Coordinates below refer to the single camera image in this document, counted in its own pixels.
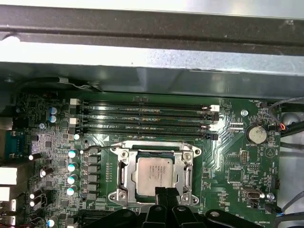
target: chip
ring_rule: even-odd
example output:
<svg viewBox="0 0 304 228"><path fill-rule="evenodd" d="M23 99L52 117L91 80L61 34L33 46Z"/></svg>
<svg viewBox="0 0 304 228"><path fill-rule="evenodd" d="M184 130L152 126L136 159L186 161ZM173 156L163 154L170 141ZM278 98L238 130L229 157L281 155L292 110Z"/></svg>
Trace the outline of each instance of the chip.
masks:
<svg viewBox="0 0 304 228"><path fill-rule="evenodd" d="M87 199L88 200L96 200L97 199L97 194L96 193L88 193Z"/></svg>
<svg viewBox="0 0 304 228"><path fill-rule="evenodd" d="M65 160L60 160L59 161L59 166L66 166L66 161Z"/></svg>
<svg viewBox="0 0 304 228"><path fill-rule="evenodd" d="M52 182L51 182L51 181L47 181L47 182L46 182L46 186L47 186L47 187L52 187Z"/></svg>
<svg viewBox="0 0 304 228"><path fill-rule="evenodd" d="M62 207L68 207L68 204L69 204L69 201L67 201L67 200L63 200L63 201L61 201L61 206Z"/></svg>
<svg viewBox="0 0 304 228"><path fill-rule="evenodd" d="M169 158L139 158L137 162L137 194L155 196L155 187L171 188L173 160Z"/></svg>
<svg viewBox="0 0 304 228"><path fill-rule="evenodd" d="M46 142L46 147L52 147L52 142L47 141L47 142Z"/></svg>

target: green circuit board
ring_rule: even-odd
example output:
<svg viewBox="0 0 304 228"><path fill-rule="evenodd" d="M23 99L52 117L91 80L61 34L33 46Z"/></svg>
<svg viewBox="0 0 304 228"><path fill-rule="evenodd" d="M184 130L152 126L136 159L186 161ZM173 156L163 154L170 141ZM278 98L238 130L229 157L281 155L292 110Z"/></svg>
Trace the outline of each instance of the green circuit board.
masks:
<svg viewBox="0 0 304 228"><path fill-rule="evenodd" d="M120 131L113 131L114 123L103 123L102 131L82 131L78 139L74 137L75 132L72 132L69 126L70 118L79 118L79 113L72 112L70 99L78 99L80 102L103 101L106 104L108 102L179 106L219 105L219 120L212 122L218 127L216 132L218 139L211 140L196 136L196 131L190 126L187 127L181 120L178 122L180 126L145 127L144 132L147 132L145 134L142 133L143 129L138 130L138 127L136 128L138 133L134 131L134 127L129 128L130 133L125 130L119 133ZM126 140L186 142L202 150L202 155L193 160L192 194L199 198L199 203L192 207L194 212L204 213L210 209L221 209L265 227L270 227L276 217L264 210L264 203L276 203L279 188L280 133L274 130L275 123L268 115L267 108L261 107L260 100L73 91L42 95L21 94L18 106L22 107L24 112L21 115L28 121L23 128L24 132L38 136L37 140L31 142L31 153L42 154L42 159L35 162L37 175L29 183L28 194L42 187L53 190L54 202L46 208L45 216L46 219L53 215L58 216L59 227L66 225L66 216L76 214L80 209L115 211L123 208L108 199L108 194L117 187L117 155L109 149L100 153L97 199L87 197L89 155L84 153L75 158L69 158L67 155L71 149L82 150L91 145L109 146ZM51 107L57 109L55 123L50 122ZM248 111L248 115L242 115L242 110ZM130 107L126 109L125 115L128 111L136 110ZM171 113L166 110L160 110L161 112ZM183 110L177 113L181 119L189 115L189 112ZM151 123L155 118L142 120ZM255 124L262 126L267 132L267 139L261 144L249 142L246 137L246 130ZM68 196L67 178L71 173L67 170L67 166L73 162L79 164L79 169L73 172L79 177L75 183L78 190L73 196ZM41 179L38 173L43 166L52 167L54 172ZM242 187L260 189L265 195L271 192L275 199L259 199L257 207L252 208ZM140 212L137 207L131 209ZM32 211L33 208L27 207L28 214Z"/></svg>

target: wire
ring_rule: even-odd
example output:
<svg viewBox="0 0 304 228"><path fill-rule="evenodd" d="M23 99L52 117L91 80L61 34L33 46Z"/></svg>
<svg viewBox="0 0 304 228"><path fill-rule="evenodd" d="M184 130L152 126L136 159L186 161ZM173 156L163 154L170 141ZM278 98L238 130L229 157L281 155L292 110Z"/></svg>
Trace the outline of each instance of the wire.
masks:
<svg viewBox="0 0 304 228"><path fill-rule="evenodd" d="M289 103L289 102L293 102L293 101L300 101L303 100L304 96L300 96L300 97L293 97L293 98L289 98L289 99L285 99L285 100L281 100L278 102L275 102L274 104L272 104L269 108L268 108L268 114L270 115L270 117L278 124L280 125L282 130L286 129L286 126L277 118L276 114L274 114L274 108L282 105L284 103Z"/></svg>
<svg viewBox="0 0 304 228"><path fill-rule="evenodd" d="M115 145L115 146L89 146L88 148L84 149L83 152L89 151L91 149L99 149L99 150L105 150L105 149L111 149L111 148L120 148L120 145Z"/></svg>
<svg viewBox="0 0 304 228"><path fill-rule="evenodd" d="M289 149L295 149L295 150L304 150L304 145L301 144L293 144L293 143L280 143L281 147L289 148Z"/></svg>
<svg viewBox="0 0 304 228"><path fill-rule="evenodd" d="M295 202L297 202L299 199L304 197L304 191L297 194L291 201L286 203L286 205L282 208L282 211L285 212L291 205L293 205Z"/></svg>

